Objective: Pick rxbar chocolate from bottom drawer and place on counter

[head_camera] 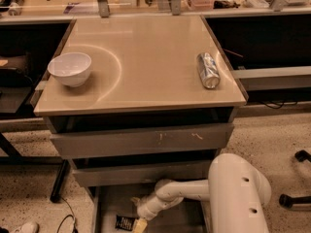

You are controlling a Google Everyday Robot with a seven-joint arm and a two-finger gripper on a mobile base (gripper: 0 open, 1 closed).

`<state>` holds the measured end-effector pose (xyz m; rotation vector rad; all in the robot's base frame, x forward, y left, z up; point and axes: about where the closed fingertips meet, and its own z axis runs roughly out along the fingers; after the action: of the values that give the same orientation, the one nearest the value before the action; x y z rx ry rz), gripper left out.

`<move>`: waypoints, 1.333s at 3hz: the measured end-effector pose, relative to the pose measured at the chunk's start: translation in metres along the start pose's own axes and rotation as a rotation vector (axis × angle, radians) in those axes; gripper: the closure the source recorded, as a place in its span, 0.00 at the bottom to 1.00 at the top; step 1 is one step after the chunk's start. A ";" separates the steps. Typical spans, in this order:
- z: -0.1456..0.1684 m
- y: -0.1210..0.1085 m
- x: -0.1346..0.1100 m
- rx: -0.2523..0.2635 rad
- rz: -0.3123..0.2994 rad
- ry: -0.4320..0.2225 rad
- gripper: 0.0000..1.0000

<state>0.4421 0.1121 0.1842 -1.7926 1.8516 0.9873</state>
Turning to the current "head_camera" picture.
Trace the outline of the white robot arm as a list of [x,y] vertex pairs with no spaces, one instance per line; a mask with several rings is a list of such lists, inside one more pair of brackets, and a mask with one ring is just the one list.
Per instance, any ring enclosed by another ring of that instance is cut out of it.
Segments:
[[157,182],[153,193],[136,202],[137,215],[152,220],[186,198],[210,203],[213,233],[269,233],[262,208],[271,199],[271,185],[236,154],[217,156],[205,180]]

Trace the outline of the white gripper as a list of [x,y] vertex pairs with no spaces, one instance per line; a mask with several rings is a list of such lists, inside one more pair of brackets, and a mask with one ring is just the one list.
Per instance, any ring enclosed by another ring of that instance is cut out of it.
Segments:
[[132,197],[131,201],[136,206],[138,219],[135,220],[132,233],[143,233],[147,228],[147,220],[154,219],[162,210],[160,200],[156,196],[142,198]]

